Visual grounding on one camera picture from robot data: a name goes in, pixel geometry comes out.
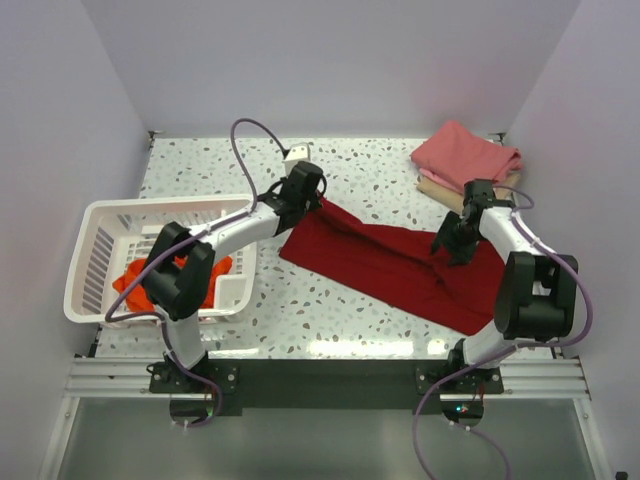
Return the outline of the dark red t-shirt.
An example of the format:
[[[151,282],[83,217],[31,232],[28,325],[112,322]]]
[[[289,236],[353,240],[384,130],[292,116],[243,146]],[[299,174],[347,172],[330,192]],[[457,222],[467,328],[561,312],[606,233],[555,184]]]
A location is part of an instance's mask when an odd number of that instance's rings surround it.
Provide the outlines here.
[[[433,254],[433,232],[366,224],[329,201],[291,231],[280,257],[393,307],[470,336],[493,320],[504,262],[482,241],[471,262]]]

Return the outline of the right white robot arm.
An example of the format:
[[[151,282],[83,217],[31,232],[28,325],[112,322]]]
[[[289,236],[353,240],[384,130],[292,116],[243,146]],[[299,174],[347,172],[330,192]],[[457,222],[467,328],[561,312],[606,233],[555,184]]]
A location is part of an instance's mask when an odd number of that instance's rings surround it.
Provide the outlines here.
[[[561,348],[573,343],[578,263],[546,246],[520,220],[521,208],[496,197],[490,180],[464,186],[463,211],[446,216],[431,252],[444,249],[452,266],[466,266],[488,241],[504,262],[493,320],[459,341],[436,381],[459,393],[481,380],[482,370],[524,348]]]

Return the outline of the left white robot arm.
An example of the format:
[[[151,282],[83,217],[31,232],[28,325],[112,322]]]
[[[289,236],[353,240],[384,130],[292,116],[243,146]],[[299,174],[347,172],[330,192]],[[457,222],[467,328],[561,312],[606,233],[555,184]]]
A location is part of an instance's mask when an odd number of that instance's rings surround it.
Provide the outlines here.
[[[187,228],[171,222],[162,228],[141,281],[165,343],[164,359],[147,367],[152,393],[216,391],[199,326],[213,267],[250,244],[294,228],[321,207],[326,186],[320,167],[298,161],[247,209],[211,225]]]

